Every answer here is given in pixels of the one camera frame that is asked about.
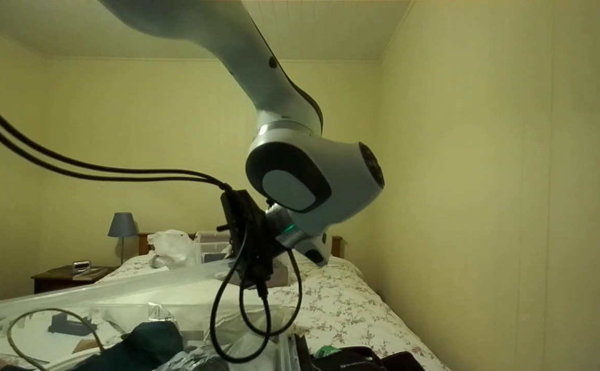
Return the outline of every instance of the blue lamp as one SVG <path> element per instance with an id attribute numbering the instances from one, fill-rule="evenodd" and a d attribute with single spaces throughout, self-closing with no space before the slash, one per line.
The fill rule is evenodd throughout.
<path id="1" fill-rule="evenodd" d="M 125 237 L 136 237 L 138 228 L 132 212 L 116 212 L 109 227 L 109 237 L 117 237 L 120 257 L 125 262 Z"/>

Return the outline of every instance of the nightstand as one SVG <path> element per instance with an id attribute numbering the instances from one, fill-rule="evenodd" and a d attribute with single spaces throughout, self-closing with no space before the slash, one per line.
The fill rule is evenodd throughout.
<path id="1" fill-rule="evenodd" d="M 71 288 L 71 286 L 85 286 L 85 284 L 97 283 L 109 273 L 114 273 L 114 267 L 100 265 L 100 271 L 79 277 L 73 265 L 61 265 L 61 267 L 36 275 L 33 291 L 48 293 L 48 291 L 61 291 L 61 288 Z"/>

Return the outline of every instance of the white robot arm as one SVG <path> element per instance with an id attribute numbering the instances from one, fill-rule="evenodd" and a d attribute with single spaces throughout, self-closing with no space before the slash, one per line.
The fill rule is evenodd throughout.
<path id="1" fill-rule="evenodd" d="M 285 75 L 239 0 L 102 2 L 125 25 L 201 44 L 228 66 L 261 114 L 245 160 L 252 186 L 273 199 L 261 222 L 281 245 L 323 263 L 323 253 L 305 240 L 319 237 L 381 191 L 384 174 L 374 153 L 365 144 L 321 139 L 319 106 Z M 256 212 L 245 193 L 235 198 L 222 198 L 231 228 Z"/>

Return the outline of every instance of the bedroom wall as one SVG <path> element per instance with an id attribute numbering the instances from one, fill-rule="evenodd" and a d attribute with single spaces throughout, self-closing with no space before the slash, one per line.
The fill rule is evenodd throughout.
<path id="1" fill-rule="evenodd" d="M 600 0 L 414 0 L 384 57 L 389 306 L 457 371 L 600 371 Z"/>
<path id="2" fill-rule="evenodd" d="M 377 62 L 288 62 L 294 80 L 325 116 L 325 137 L 375 148 Z M 217 59 L 53 57 L 44 142 L 85 160 L 181 167 L 247 187 L 243 160 L 256 112 Z M 219 189 L 197 183 L 86 183 L 49 178 L 42 206 L 39 263 L 117 263 L 112 212 L 132 211 L 140 230 L 222 225 Z M 336 227 L 348 257 L 365 263 L 365 215 Z"/>
<path id="3" fill-rule="evenodd" d="M 44 57 L 0 36 L 0 112 L 37 133 Z M 0 146 L 0 299 L 33 293 L 42 175 Z"/>

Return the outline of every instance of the black cable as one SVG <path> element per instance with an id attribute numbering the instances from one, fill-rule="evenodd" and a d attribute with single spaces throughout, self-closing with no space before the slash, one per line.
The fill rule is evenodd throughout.
<path id="1" fill-rule="evenodd" d="M 80 317 L 80 316 L 74 313 L 74 312 L 62 310 L 62 308 L 42 308 L 42 310 L 24 312 L 24 313 L 21 313 L 18 317 L 14 317 L 14 320 L 11 321 L 11 326 L 8 326 L 8 330 L 6 330 L 6 338 L 8 338 L 11 349 L 13 349 L 21 359 L 24 359 L 27 362 L 31 362 L 36 369 L 46 371 L 46 366 L 39 365 L 39 359 L 33 359 L 33 356 L 24 354 L 24 352 L 14 345 L 13 327 L 14 327 L 14 323 L 21 321 L 22 317 L 30 317 L 30 316 L 39 313 L 39 312 L 61 312 L 61 313 L 66 313 L 66 316 L 71 316 L 71 317 L 77 317 L 77 320 L 79 320 L 79 321 L 80 321 L 80 323 L 82 323 L 82 326 L 94 334 L 100 352 L 105 351 L 105 346 L 102 345 L 102 340 L 100 340 L 96 327 L 91 326 L 91 321 L 85 320 L 85 317 Z"/>
<path id="2" fill-rule="evenodd" d="M 109 167 L 109 165 L 96 165 L 96 162 L 77 160 L 77 159 L 65 156 L 65 154 L 61 154 L 61 153 L 56 153 L 52 148 L 46 148 L 46 146 L 37 144 L 36 141 L 27 139 L 13 123 L 8 123 L 8 119 L 4 119 L 3 116 L 0 116 L 0 128 L 4 131 L 8 131 L 11 137 L 14 137 L 16 141 L 24 142 L 30 148 L 36 148 L 37 153 L 44 153 L 44 154 L 48 154 L 48 156 L 52 156 L 56 160 L 62 160 L 62 162 L 68 162 L 68 165 L 74 165 L 74 167 L 85 167 L 85 169 L 94 169 L 94 171 L 109 171 L 109 174 L 136 174 L 136 175 L 150 175 L 150 174 L 157 174 L 157 175 L 160 174 L 191 175 L 191 178 L 197 178 L 197 181 L 204 179 L 207 183 L 214 183 L 221 189 L 229 189 L 229 186 L 219 181 L 217 178 L 201 174 L 201 171 L 190 171 L 190 169 L 125 169 L 125 167 Z"/>
<path id="3" fill-rule="evenodd" d="M 290 320 L 288 320 L 282 327 L 273 330 L 273 331 L 264 331 L 264 330 L 256 327 L 254 321 L 250 320 L 250 316 L 247 316 L 245 310 L 243 310 L 243 294 L 239 293 L 239 312 L 241 312 L 241 317 L 243 317 L 245 326 L 247 326 L 252 331 L 256 331 L 257 335 L 278 335 L 278 334 L 282 334 L 285 330 L 288 330 L 288 327 L 296 323 L 296 320 L 298 320 L 298 316 L 300 316 L 300 312 L 301 312 L 301 302 L 303 302 L 303 283 L 301 283 L 301 273 L 300 273 L 300 265 L 298 265 L 298 260 L 296 260 L 294 249 L 287 249 L 287 253 L 288 253 L 288 257 L 290 257 L 294 273 L 296 273 L 296 277 L 298 277 L 298 288 L 300 288 L 300 293 L 298 293 L 298 306 L 296 306 L 296 312 L 294 312 Z M 257 286 L 257 294 L 261 294 L 262 306 L 264 306 L 266 294 L 269 294 L 266 286 L 261 284 L 261 286 Z"/>
<path id="4" fill-rule="evenodd" d="M 91 179 L 91 181 L 202 181 L 202 183 L 214 183 L 211 179 L 202 179 L 202 178 L 181 178 L 181 175 L 167 175 L 167 178 L 109 178 L 109 175 L 91 175 L 91 174 L 77 174 L 77 171 L 68 171 L 62 167 L 56 167 L 52 162 L 46 162 L 33 154 L 30 154 L 27 150 L 18 148 L 16 144 L 13 144 L 3 131 L 0 131 L 0 144 L 4 144 L 6 148 L 11 148 L 13 153 L 21 154 L 22 159 L 27 159 L 33 165 L 39 165 L 48 171 L 66 175 L 66 178 L 77 178 L 77 179 Z"/>
<path id="5" fill-rule="evenodd" d="M 250 360 L 257 359 L 257 356 L 264 352 L 264 349 L 266 349 L 266 345 L 269 345 L 269 340 L 271 340 L 271 335 L 264 335 L 264 338 L 262 338 L 262 345 L 261 345 L 261 349 L 257 349 L 256 352 L 252 352 L 252 354 L 239 359 L 239 356 L 231 356 L 231 354 L 228 354 L 228 352 L 221 349 L 219 338 L 217 338 L 217 312 L 219 312 L 219 302 L 221 302 L 221 296 L 222 296 L 228 284 L 231 283 L 234 275 L 238 273 L 238 265 L 239 265 L 241 257 L 243 257 L 241 252 L 243 252 L 243 245 L 245 245 L 245 241 L 247 241 L 247 234 L 250 234 L 250 230 L 245 228 L 245 230 L 243 230 L 241 245 L 239 245 L 239 253 L 238 253 L 238 257 L 235 257 L 235 263 L 231 265 L 231 271 L 229 271 L 228 277 L 222 279 L 222 283 L 221 283 L 221 286 L 219 286 L 219 291 L 217 291 L 214 302 L 213 302 L 213 312 L 211 312 L 211 340 L 213 340 L 213 346 L 214 346 L 217 354 L 219 354 L 221 359 L 225 359 L 228 362 L 250 362 Z M 271 313 L 271 306 L 269 306 L 269 300 L 262 300 L 262 306 L 264 306 L 264 316 L 266 316 L 266 330 L 271 331 L 271 330 L 273 330 L 273 313 Z"/>

